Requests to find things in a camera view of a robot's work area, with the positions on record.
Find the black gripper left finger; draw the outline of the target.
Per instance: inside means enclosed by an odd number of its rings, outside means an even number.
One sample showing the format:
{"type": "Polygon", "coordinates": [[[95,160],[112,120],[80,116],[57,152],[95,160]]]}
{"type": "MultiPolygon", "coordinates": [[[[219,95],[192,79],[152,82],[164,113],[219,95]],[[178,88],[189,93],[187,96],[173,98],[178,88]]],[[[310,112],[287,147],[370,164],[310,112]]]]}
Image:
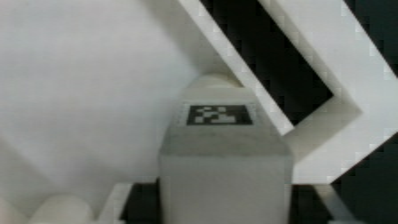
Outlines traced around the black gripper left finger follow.
{"type": "Polygon", "coordinates": [[[139,183],[134,185],[121,212],[121,220],[125,224],[162,224],[157,183],[139,183]]]}

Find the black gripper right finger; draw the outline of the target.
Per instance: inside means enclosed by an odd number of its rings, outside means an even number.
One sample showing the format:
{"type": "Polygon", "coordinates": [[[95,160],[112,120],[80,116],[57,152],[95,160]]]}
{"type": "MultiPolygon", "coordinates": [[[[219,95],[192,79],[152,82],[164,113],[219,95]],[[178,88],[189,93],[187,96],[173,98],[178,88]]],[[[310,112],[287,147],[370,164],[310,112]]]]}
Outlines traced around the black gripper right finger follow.
{"type": "Polygon", "coordinates": [[[327,211],[315,187],[295,185],[292,189],[288,224],[327,224],[333,216],[327,211]]]}

